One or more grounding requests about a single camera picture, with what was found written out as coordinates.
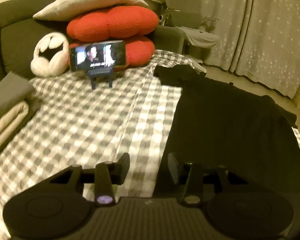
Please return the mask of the black garment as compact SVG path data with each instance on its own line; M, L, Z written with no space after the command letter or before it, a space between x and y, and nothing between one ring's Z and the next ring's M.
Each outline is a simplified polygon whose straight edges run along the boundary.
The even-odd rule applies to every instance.
M300 193L300 147L296 115L267 96L209 79L188 65L154 70L162 85L180 87L181 97L160 164L156 194L174 191L167 158L224 165L266 188Z

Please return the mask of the grey white checkered quilt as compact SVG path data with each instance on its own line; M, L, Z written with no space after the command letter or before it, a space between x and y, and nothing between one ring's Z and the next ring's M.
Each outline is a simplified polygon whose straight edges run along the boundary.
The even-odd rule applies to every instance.
M15 195L71 166L130 155L130 168L115 194L120 197L178 197L178 189L156 194L158 172L172 126L180 87L162 85L157 66L192 67L184 56L157 50L149 64L115 74L112 88L101 82L95 90L79 72L30 81L42 104L33 118L0 153L0 239L10 233L3 219ZM300 147L300 132L294 128ZM300 193L279 193L294 208L288 239L300 239Z

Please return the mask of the dark blue phone stand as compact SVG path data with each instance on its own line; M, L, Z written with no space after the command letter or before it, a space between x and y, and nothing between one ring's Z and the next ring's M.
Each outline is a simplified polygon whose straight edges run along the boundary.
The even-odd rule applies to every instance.
M96 79L98 77L107 77L109 88L113 87L113 68L104 67L104 68L95 68L87 71L87 77L90 79L91 89L96 89Z

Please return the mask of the folded beige cloth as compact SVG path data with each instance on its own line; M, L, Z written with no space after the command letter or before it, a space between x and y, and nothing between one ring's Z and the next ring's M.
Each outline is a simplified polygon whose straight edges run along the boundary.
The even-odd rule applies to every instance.
M0 147L16 131L28 113L29 105L26 101L21 101L0 117Z

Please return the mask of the smartphone showing video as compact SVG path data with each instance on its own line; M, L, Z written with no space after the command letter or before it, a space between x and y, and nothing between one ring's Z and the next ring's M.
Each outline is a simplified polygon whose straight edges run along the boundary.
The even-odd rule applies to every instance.
M69 55L73 72L108 68L114 70L127 65L126 44L123 40L72 44Z

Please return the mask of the folded grey cloth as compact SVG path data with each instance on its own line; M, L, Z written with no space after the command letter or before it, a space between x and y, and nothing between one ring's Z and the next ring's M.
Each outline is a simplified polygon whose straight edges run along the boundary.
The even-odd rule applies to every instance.
M16 104L34 93L35 88L29 80L14 72L9 72L0 81L0 118Z

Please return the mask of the lower red flower cushion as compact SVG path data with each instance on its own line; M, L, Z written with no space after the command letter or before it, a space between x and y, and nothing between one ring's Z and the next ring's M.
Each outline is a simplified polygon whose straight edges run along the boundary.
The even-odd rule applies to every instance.
M155 52L153 42L144 36L134 36L123 40L126 44L127 65L123 68L115 68L113 71L118 72L129 67L140 67L149 63ZM72 44L87 44L88 42L75 41Z

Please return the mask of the red flower cushion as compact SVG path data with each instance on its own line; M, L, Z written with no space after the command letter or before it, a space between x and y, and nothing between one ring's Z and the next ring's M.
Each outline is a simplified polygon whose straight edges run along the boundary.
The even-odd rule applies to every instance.
M144 36L134 36L123 40L126 44L127 65L123 68L115 68L113 71L118 72L129 67L140 67L149 63L155 52L153 42ZM72 44L87 44L88 42L75 41Z
M158 25L159 18L150 9L122 5L79 15L69 22L66 33L81 42L99 42L146 35Z

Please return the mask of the light grey cloth on chair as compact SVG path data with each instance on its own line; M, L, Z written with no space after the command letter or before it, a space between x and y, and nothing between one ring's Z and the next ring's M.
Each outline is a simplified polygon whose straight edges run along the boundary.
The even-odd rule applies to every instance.
M209 49L214 47L219 41L219 36L212 33L207 33L199 29L193 29L188 27L177 28L185 33L187 40L190 42L190 44L192 44L195 47Z

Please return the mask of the upper red flower cushion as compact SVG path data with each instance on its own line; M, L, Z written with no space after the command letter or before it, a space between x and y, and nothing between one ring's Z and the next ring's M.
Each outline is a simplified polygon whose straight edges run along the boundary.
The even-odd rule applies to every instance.
M159 18L150 9L122 5L79 15L69 22L66 33L81 42L99 42L146 35L158 25Z

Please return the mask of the grey star pattern curtain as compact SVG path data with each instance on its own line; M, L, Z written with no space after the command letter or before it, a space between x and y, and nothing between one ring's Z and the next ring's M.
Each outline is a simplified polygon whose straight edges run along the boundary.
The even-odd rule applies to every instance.
M294 97L300 85L300 0L201 0L211 49L191 48L205 64Z

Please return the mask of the dark grey sofa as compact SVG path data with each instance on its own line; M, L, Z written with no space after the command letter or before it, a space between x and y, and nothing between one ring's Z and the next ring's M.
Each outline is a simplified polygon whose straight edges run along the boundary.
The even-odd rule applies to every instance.
M71 20L33 18L35 13L54 1L10 0L0 3L0 81L9 72L31 79L34 77L32 70L38 65L70 68L70 44L76 41L66 33ZM153 42L154 31L141 36Z

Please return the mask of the beige square pillow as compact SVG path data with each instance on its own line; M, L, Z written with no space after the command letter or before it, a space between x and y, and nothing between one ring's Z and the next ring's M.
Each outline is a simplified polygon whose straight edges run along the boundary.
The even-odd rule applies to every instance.
M33 18L42 21L70 21L78 15L115 5L136 5L148 7L144 0L55 0Z

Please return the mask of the grey office chair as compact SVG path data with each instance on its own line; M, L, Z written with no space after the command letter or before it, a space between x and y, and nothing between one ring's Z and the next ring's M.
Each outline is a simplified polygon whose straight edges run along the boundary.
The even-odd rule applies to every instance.
M185 33L177 27L188 27L205 30L211 21L216 18L203 17L201 0L164 0L159 25L154 31L153 42L160 50L171 51L177 54L187 53L189 46Z

